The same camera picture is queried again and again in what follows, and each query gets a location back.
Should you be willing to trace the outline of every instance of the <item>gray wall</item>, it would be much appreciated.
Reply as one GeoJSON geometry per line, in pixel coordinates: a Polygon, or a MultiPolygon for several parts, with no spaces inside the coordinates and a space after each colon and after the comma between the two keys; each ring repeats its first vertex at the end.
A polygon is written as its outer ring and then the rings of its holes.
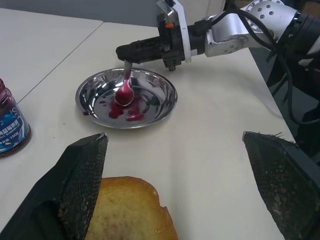
{"type": "Polygon", "coordinates": [[[156,26],[157,0],[0,0],[0,8],[156,26]]]}

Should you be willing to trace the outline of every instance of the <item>stainless steel plate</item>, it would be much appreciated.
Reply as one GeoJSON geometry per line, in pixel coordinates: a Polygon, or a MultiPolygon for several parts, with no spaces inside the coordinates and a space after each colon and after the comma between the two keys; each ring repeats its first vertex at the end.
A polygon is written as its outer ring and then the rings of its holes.
{"type": "Polygon", "coordinates": [[[133,102],[126,107],[115,102],[115,93],[123,84],[124,69],[99,72],[85,80],[75,95],[76,105],[91,121],[116,129],[142,128],[167,117],[175,108],[175,87],[163,76],[133,68],[133,102]]]}

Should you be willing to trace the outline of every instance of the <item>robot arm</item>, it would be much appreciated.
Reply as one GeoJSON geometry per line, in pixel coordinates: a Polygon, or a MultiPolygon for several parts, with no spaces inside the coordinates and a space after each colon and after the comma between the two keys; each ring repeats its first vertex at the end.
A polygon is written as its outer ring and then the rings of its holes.
{"type": "MultiPolygon", "coordinates": [[[[163,59],[165,67],[172,71],[182,61],[191,62],[195,55],[213,57],[243,48],[262,47],[249,34],[237,14],[230,13],[213,26],[199,21],[187,27],[183,7],[177,0],[159,0],[157,5],[163,12],[157,18],[159,36],[119,46],[116,53],[120,60],[139,64],[163,59]]],[[[319,19],[300,13],[280,0],[255,0],[241,9],[258,18],[269,29],[286,57],[295,58],[304,67],[319,66],[317,59],[304,59],[304,56],[320,50],[319,19]]],[[[208,17],[206,22],[211,23],[219,15],[208,17]]],[[[261,29],[247,21],[254,33],[269,43],[261,29]]]]}

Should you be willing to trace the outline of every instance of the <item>dark red jam in jar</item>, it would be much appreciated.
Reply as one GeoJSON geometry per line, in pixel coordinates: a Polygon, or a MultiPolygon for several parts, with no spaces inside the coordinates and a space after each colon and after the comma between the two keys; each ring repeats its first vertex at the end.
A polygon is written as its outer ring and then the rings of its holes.
{"type": "Polygon", "coordinates": [[[0,158],[10,156],[31,139],[30,125],[25,120],[10,90],[0,79],[0,158]]]}

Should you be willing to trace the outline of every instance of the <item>mesh gripper pad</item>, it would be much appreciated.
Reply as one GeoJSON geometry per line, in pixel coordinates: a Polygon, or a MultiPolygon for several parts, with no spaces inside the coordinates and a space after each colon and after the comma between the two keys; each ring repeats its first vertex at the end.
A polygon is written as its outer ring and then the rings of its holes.
{"type": "Polygon", "coordinates": [[[245,132],[259,193],[286,240],[320,240],[320,169],[294,143],[245,132]]]}
{"type": "Polygon", "coordinates": [[[84,240],[98,198],[107,145],[105,133],[69,145],[31,189],[0,240],[84,240]]]}

